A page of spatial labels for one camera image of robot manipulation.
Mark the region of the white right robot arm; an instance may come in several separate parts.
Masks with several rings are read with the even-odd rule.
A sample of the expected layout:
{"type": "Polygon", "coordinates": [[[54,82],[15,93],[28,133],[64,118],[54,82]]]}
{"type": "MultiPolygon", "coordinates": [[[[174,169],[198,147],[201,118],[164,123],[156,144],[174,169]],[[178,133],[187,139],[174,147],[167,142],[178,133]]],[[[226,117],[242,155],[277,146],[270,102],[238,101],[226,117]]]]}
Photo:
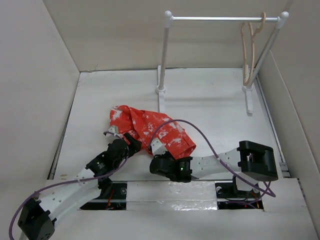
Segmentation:
{"type": "Polygon", "coordinates": [[[273,148],[247,140],[218,156],[175,159],[158,139],[153,141],[151,149],[153,159],[149,171],[172,182],[189,183],[213,174],[236,173],[240,177],[231,184],[231,191],[243,197],[252,190],[252,185],[279,179],[273,148]]]}

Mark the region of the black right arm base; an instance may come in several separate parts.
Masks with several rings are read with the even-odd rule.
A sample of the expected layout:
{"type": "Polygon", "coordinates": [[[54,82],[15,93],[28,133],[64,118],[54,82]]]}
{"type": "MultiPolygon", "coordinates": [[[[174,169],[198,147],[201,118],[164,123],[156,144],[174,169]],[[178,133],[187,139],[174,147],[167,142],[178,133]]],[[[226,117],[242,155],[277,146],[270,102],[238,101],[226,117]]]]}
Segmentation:
{"type": "Polygon", "coordinates": [[[261,194],[254,190],[238,190],[235,177],[232,180],[215,181],[218,210],[263,210],[261,194]]]}

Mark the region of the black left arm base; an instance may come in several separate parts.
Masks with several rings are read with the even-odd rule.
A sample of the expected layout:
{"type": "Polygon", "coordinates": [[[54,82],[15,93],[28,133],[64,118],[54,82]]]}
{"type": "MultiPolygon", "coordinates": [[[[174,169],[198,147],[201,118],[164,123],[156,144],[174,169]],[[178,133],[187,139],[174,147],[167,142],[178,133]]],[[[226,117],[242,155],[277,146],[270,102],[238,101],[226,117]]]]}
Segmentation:
{"type": "Polygon", "coordinates": [[[127,181],[114,181],[106,193],[80,207],[87,211],[122,211],[127,209],[127,181]]]}

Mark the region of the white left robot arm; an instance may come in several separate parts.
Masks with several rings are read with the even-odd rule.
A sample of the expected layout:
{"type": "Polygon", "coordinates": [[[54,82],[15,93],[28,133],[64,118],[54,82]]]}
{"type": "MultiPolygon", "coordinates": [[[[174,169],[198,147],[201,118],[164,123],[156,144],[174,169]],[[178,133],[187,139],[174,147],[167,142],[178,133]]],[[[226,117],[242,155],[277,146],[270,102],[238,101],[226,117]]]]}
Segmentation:
{"type": "Polygon", "coordinates": [[[92,159],[73,180],[55,184],[46,195],[38,199],[31,196],[25,201],[17,225],[29,240],[48,240],[67,214],[92,199],[111,194],[110,176],[142,148],[142,142],[129,133],[114,137],[107,150],[92,159]]]}

